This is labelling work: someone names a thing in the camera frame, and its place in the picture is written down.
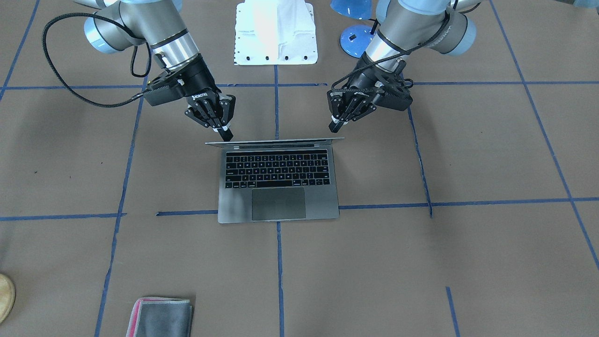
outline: gray towel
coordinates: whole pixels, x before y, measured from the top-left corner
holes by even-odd
[[[133,306],[126,337],[189,337],[191,317],[189,300],[142,297]]]

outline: laptop keyboard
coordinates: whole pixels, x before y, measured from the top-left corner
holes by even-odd
[[[330,184],[326,150],[226,153],[225,188]]]

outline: beige round object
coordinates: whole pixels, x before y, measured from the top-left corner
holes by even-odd
[[[0,274],[0,323],[10,313],[14,304],[14,284],[6,275]]]

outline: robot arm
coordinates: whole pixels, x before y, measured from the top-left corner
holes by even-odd
[[[377,7],[380,28],[341,89],[327,92],[336,133],[377,106],[405,110],[412,103],[412,81],[401,72],[411,52],[428,47],[445,55],[460,55],[470,48],[476,26],[459,9],[479,1],[381,0]]]
[[[116,53],[147,43],[163,72],[150,81],[142,93],[151,106],[185,97],[189,104],[185,115],[204,127],[212,127],[224,141],[232,139],[229,123],[235,97],[223,95],[183,19],[179,15],[182,0],[76,0],[100,9],[96,15],[129,28],[133,37],[121,28],[88,17],[85,33],[93,47],[103,53]]]

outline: open laptop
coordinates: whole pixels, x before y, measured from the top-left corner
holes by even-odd
[[[338,218],[335,139],[206,143],[223,149],[219,223]]]

